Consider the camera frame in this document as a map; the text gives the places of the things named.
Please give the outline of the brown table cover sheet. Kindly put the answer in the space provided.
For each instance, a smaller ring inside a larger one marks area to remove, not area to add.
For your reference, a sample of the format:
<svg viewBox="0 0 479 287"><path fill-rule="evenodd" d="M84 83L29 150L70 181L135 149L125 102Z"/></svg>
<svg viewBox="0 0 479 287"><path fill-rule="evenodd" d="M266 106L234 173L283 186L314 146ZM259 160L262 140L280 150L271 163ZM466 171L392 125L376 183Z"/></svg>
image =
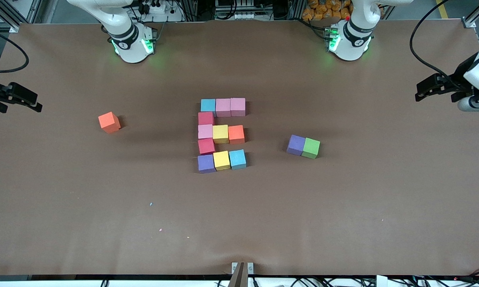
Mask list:
<svg viewBox="0 0 479 287"><path fill-rule="evenodd" d="M0 82L43 110L0 113L0 274L479 269L479 112L415 101L431 71L414 26L380 23L344 62L298 22L167 24L140 64L99 24L21 27L30 63ZM247 166L201 174L197 115L218 98L246 100L214 125L243 125L245 143L215 149ZM316 159L286 152L293 134L321 142Z"/></svg>

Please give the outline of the yellow foam cube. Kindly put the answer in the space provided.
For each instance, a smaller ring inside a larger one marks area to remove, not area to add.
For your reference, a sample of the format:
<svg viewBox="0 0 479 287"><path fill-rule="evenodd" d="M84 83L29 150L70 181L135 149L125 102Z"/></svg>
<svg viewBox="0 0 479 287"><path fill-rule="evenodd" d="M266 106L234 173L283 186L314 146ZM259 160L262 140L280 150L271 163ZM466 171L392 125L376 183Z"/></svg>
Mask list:
<svg viewBox="0 0 479 287"><path fill-rule="evenodd" d="M228 125L213 125L213 142L215 144L229 143L229 126Z"/></svg>
<svg viewBox="0 0 479 287"><path fill-rule="evenodd" d="M212 154L212 156L216 171L231 169L231 162L228 151L215 152Z"/></svg>

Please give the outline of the purple foam cube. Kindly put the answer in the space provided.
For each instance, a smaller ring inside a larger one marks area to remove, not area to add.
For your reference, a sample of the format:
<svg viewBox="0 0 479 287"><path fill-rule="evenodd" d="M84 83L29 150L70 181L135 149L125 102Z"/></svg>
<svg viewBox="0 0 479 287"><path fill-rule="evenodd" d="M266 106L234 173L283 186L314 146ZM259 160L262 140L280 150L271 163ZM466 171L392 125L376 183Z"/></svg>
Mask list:
<svg viewBox="0 0 479 287"><path fill-rule="evenodd" d="M216 172L214 158L212 154L199 155L197 157L198 171L201 174Z"/></svg>
<svg viewBox="0 0 479 287"><path fill-rule="evenodd" d="M292 155L301 156L303 153L306 138L301 136L291 135L289 138L286 152Z"/></svg>

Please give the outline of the white power strip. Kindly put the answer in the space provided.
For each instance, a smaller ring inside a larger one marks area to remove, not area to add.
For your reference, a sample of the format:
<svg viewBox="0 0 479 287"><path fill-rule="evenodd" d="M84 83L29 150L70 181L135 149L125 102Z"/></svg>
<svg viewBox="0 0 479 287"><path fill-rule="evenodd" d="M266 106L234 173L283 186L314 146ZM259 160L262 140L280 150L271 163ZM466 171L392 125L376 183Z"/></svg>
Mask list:
<svg viewBox="0 0 479 287"><path fill-rule="evenodd" d="M186 16L177 0L134 0L132 17L141 22L184 22Z"/></svg>

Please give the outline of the white table frame rail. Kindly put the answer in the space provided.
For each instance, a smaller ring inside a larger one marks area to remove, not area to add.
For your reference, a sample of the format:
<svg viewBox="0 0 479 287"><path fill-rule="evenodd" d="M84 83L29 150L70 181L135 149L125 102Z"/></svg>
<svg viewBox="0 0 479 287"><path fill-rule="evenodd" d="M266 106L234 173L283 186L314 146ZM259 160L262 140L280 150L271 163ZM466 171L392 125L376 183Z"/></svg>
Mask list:
<svg viewBox="0 0 479 287"><path fill-rule="evenodd" d="M0 287L228 287L232 275L0 275ZM468 275L249 275L246 287L479 287Z"/></svg>

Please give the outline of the silver aluminium frame strut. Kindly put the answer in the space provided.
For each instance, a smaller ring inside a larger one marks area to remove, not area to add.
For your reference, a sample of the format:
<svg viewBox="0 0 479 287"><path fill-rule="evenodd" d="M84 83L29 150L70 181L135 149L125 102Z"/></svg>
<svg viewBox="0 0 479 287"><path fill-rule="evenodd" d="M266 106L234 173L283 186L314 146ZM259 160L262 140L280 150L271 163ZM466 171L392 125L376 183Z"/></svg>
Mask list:
<svg viewBox="0 0 479 287"><path fill-rule="evenodd" d="M5 31L8 26L9 33L17 33L20 25L27 21L8 0L0 0L0 19L4 22L0 24L0 31Z"/></svg>
<svg viewBox="0 0 479 287"><path fill-rule="evenodd" d="M466 17L461 18L464 28L475 28L476 21L479 19L479 5L471 11Z"/></svg>

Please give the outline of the bag of orange lumps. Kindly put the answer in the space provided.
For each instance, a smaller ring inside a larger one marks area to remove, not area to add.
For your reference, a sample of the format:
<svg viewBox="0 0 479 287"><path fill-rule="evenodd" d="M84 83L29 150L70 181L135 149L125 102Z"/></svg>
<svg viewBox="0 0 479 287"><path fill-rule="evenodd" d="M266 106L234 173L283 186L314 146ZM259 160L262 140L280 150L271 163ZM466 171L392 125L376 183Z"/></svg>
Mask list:
<svg viewBox="0 0 479 287"><path fill-rule="evenodd" d="M306 0L301 18L320 21L326 18L349 20L354 6L351 0Z"/></svg>

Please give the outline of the orange foam cube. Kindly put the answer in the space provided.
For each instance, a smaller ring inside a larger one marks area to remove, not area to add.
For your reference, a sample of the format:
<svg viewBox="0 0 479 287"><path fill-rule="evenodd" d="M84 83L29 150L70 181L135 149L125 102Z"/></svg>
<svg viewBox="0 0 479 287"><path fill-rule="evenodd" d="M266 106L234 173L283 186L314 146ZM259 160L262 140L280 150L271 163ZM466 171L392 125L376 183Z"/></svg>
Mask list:
<svg viewBox="0 0 479 287"><path fill-rule="evenodd" d="M119 118L113 112L99 116L98 120L101 129L106 133L114 133L121 129Z"/></svg>
<svg viewBox="0 0 479 287"><path fill-rule="evenodd" d="M228 126L228 136L230 144L244 144L245 134L243 125Z"/></svg>

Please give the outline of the green foam cube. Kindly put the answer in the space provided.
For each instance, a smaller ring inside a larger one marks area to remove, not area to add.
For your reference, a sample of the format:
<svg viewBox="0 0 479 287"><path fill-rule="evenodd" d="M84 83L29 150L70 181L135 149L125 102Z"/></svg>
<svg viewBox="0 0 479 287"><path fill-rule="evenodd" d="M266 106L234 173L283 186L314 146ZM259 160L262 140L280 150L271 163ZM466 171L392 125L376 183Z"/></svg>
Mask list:
<svg viewBox="0 0 479 287"><path fill-rule="evenodd" d="M310 159L316 159L321 142L311 138L305 138L302 156Z"/></svg>

